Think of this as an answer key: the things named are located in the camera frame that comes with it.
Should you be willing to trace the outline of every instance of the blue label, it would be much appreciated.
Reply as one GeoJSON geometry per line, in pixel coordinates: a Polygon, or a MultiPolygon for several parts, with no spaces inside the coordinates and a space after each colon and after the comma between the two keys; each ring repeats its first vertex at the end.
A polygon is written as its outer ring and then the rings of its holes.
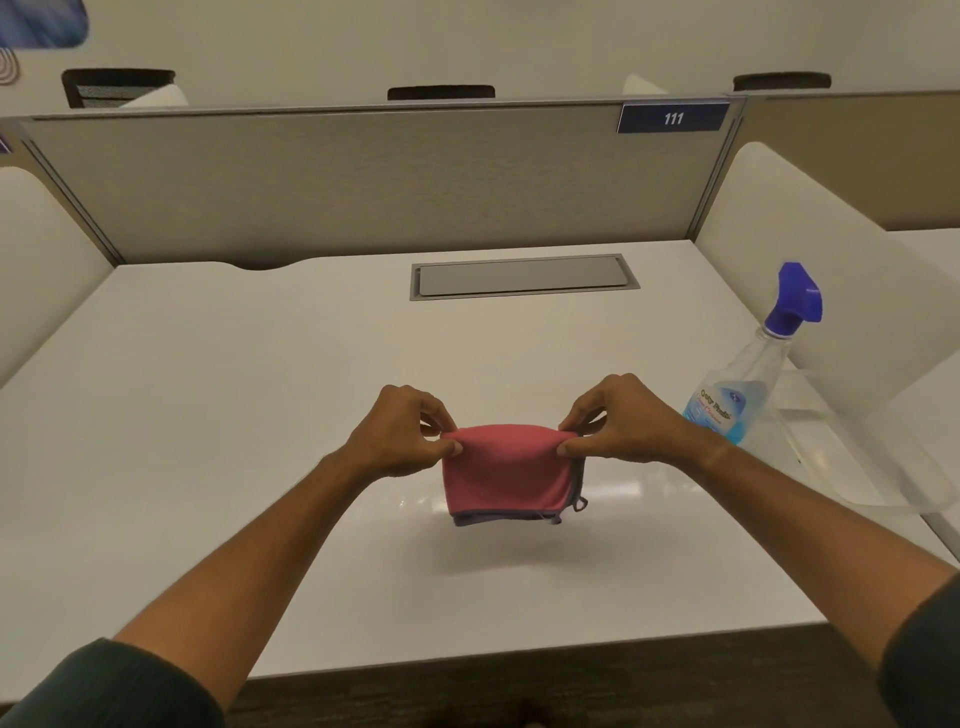
{"type": "Polygon", "coordinates": [[[624,104],[616,132],[716,132],[723,126],[729,108],[729,101],[624,104]]]}

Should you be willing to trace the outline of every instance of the person's right hand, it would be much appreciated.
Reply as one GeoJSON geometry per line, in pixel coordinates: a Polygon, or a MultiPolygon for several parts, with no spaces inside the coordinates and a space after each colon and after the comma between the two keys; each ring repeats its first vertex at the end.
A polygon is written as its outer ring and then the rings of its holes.
{"type": "Polygon", "coordinates": [[[709,448],[714,434],[685,419],[635,375],[607,376],[573,402],[559,429],[586,435],[557,448],[565,457],[658,460],[678,466],[709,448]]]}

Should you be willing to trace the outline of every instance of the dark floor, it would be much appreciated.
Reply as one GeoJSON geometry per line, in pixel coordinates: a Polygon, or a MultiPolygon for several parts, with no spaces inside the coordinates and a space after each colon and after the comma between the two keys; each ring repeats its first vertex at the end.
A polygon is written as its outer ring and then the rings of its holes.
{"type": "Polygon", "coordinates": [[[252,680],[228,724],[512,728],[524,703],[558,728],[895,725],[826,625],[252,680]]]}

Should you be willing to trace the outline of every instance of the person's left hand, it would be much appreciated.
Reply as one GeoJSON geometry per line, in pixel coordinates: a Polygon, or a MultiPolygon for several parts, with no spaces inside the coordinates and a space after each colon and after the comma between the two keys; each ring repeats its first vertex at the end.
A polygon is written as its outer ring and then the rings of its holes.
{"type": "Polygon", "coordinates": [[[400,477],[459,455],[463,446],[458,442],[426,439],[456,428],[444,403],[433,395],[388,384],[339,451],[370,482],[400,477]]]}

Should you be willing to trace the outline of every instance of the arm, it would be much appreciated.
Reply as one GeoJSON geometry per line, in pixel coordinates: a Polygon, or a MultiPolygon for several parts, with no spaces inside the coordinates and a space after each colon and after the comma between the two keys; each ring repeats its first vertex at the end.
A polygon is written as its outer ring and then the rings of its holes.
{"type": "Polygon", "coordinates": [[[561,455],[657,460],[684,471],[873,667],[907,617],[956,573],[922,548],[688,422],[634,375],[608,376],[574,402],[560,429],[589,435],[561,445],[561,455]],[[604,411],[606,417],[594,421],[604,411]]]}
{"type": "Polygon", "coordinates": [[[342,448],[157,597],[115,640],[180,667],[226,709],[350,504],[380,477],[416,473],[458,454],[462,448],[452,440],[423,437],[455,429],[436,398],[384,387],[342,448]]]}

